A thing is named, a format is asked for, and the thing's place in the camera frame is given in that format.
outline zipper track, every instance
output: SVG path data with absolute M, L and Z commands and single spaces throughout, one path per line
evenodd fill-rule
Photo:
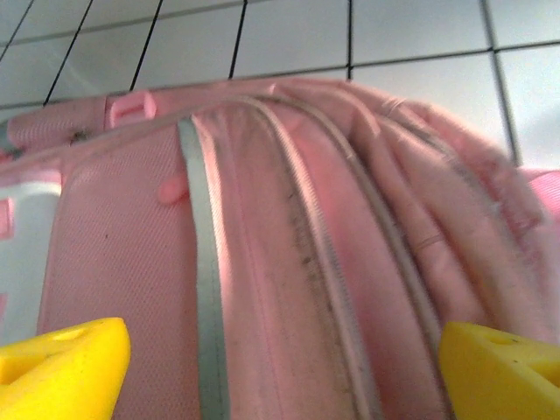
M 386 220 L 384 220 L 384 219 L 380 220 L 379 214 L 376 210 L 376 204 L 375 204 L 376 199 L 374 198 L 374 196 L 381 197 L 380 193 L 377 192 L 372 187 L 371 182 L 369 180 L 369 176 L 366 173 L 366 170 L 363 168 L 363 165 L 361 164 L 360 160 L 356 156 L 352 146 L 349 144 L 349 142 L 344 137 L 344 135 L 342 133 L 340 133 L 340 130 L 338 129 L 338 127 L 326 115 L 324 115 L 320 110 L 314 108 L 313 106 L 310 106 L 309 104 L 307 104 L 307 102 L 300 101 L 300 100 L 293 99 L 293 98 L 286 99 L 286 98 L 283 98 L 283 97 L 271 96 L 271 95 L 258 95 L 256 98 L 258 98 L 259 100 L 262 100 L 262 101 L 279 103 L 279 104 L 287 106 L 287 107 L 292 107 L 294 109 L 298 109 L 299 111 L 306 113 L 309 117 L 313 118 L 316 122 L 318 122 L 322 126 L 323 131 L 329 136 L 329 138 L 331 139 L 335 148 L 346 158 L 346 162 L 347 162 L 347 165 L 350 169 L 350 172 L 353 174 L 354 179 L 358 183 L 360 189 L 365 194 L 366 199 L 369 202 L 371 211 L 375 215 L 376 219 L 380 222 L 385 236 L 395 238 L 394 235 L 389 234 L 390 233 L 389 230 L 394 229 L 395 223 L 393 223 L 393 224 L 389 223 L 389 224 L 387 224 L 387 226 L 384 227 L 383 225 L 385 224 Z M 387 208 L 386 205 L 384 206 L 384 210 L 386 210 L 386 213 L 388 213 L 390 215 L 390 211 L 389 211 L 389 209 Z M 394 247 L 400 246 L 399 242 L 402 242 L 402 241 L 395 239 L 395 244 L 393 244 L 393 246 Z M 404 243 L 402 243 L 402 247 L 405 250 L 408 249 Z M 397 266 L 400 265 L 400 263 L 403 263 L 402 258 L 396 258 L 396 260 L 399 262 L 397 264 Z M 411 270 L 414 270 L 414 272 L 417 272 L 415 269 L 413 269 L 413 267 L 416 267 L 416 265 L 414 264 L 413 260 L 410 259 L 410 264 L 409 264 L 409 267 L 407 269 L 400 268 L 401 274 L 403 274 L 405 276 Z M 423 328 L 424 339 L 428 340 L 428 342 L 425 343 L 425 344 L 429 348 L 430 353 L 432 355 L 431 364 L 433 366 L 434 372 L 439 374 L 439 366 L 438 366 L 438 339 L 439 339 L 439 334 L 438 334 L 438 331 L 441 329 L 439 319 L 438 319 L 437 314 L 435 313 L 435 310 L 433 309 L 433 306 L 431 305 L 431 301 L 429 300 L 429 295 L 428 295 L 427 290 L 421 289 L 421 288 L 418 288 L 418 287 L 414 287 L 414 285 L 411 285 L 410 283 L 414 283 L 414 282 L 405 281 L 405 285 L 406 285 L 406 287 L 409 291 L 411 300 L 413 302 L 413 307 L 415 308 L 416 316 L 418 317 L 418 320 L 420 321 L 420 325 Z M 424 311 L 419 310 L 417 308 L 418 304 L 416 304 L 416 303 L 418 303 L 420 301 L 423 302 L 423 304 L 420 304 L 420 306 L 422 306 L 424 308 L 427 308 L 427 309 L 431 308 L 432 311 L 427 311 L 427 309 L 424 310 Z M 439 386 L 440 393 L 443 396 L 447 396 L 447 391 L 446 391 L 445 385 L 443 383 L 443 378 L 440 375 L 438 376 L 437 384 Z M 447 412 L 448 418 L 454 419 L 455 415 L 453 413 L 451 402 L 446 401 L 445 406 L 448 410 L 448 412 Z
M 311 236 L 318 251 L 319 264 L 324 271 L 327 290 L 335 311 L 335 319 L 339 325 L 339 335 L 342 340 L 344 353 L 346 354 L 346 362 L 349 362 L 347 367 L 350 373 L 350 381 L 353 384 L 358 416 L 360 418 L 382 420 L 382 408 L 375 382 L 364 377 L 364 375 L 370 376 L 369 372 L 371 370 L 369 369 L 368 357 L 362 343 L 358 321 L 354 315 L 352 300 L 347 291 L 346 279 L 334 251 L 319 200 L 309 178 L 309 172 L 305 168 L 304 161 L 286 133 L 282 123 L 273 112 L 264 107 L 260 101 L 251 97 L 241 97 L 235 100 L 258 109 L 269 122 L 276 138 L 279 140 L 283 154 L 289 163 L 291 175 L 296 181 L 299 195 L 304 203 L 304 209 L 311 228 Z

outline pink strap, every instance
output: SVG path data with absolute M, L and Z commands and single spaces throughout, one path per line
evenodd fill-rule
M 10 199 L 0 199 L 0 241 L 13 236 Z
M 530 181 L 531 187 L 552 214 L 560 238 L 560 171 L 547 171 Z

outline yellow plastic piece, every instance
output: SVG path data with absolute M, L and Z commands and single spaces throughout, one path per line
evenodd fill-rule
M 0 420 L 109 420 L 130 361 L 120 318 L 0 348 Z
M 560 419 L 560 347 L 448 323 L 439 365 L 458 420 Z

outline gray reflective strip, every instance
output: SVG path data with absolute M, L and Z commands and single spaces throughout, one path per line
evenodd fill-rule
M 197 238 L 199 392 L 203 420 L 229 419 L 228 372 L 221 309 L 218 252 L 200 140 L 191 120 L 178 123 Z
M 23 151 L 15 147 L 10 143 L 8 138 L 8 122 L 4 121 L 0 123 L 0 153 L 4 155 L 10 155 L 14 159 L 19 158 Z

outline pink plastic loop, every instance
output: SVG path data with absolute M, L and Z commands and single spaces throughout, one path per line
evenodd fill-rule
M 132 92 L 118 98 L 111 106 L 108 120 L 110 128 L 151 120 L 156 116 L 158 106 L 151 93 L 145 90 Z

